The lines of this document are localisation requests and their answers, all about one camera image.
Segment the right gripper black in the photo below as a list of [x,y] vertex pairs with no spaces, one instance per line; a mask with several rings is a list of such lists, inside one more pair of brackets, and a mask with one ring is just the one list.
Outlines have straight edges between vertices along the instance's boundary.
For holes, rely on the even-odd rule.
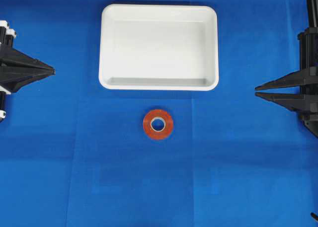
[[318,29],[307,28],[298,35],[300,71],[257,86],[255,90],[300,86],[300,94],[264,93],[255,95],[286,109],[301,113],[302,124],[318,137]]

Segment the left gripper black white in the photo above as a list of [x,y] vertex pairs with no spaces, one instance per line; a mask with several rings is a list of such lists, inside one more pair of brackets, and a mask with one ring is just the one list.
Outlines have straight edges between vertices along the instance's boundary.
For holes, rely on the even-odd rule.
[[6,117],[5,111],[5,97],[8,94],[18,92],[22,87],[42,80],[49,76],[54,76],[54,68],[43,63],[38,59],[34,59],[14,48],[13,42],[16,38],[16,31],[9,27],[9,23],[5,20],[0,21],[0,44],[6,44],[11,47],[0,48],[0,62],[9,66],[37,68],[52,72],[45,72],[38,75],[28,75],[15,77],[6,81],[0,82],[0,121],[2,122]]

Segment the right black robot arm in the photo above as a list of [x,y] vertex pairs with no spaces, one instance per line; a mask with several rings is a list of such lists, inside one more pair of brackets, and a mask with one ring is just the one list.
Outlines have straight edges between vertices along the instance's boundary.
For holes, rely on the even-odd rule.
[[[298,34],[300,69],[255,88],[255,95],[298,114],[303,125],[318,135],[318,0],[306,0],[309,27]],[[300,88],[299,94],[266,93],[275,88]]]

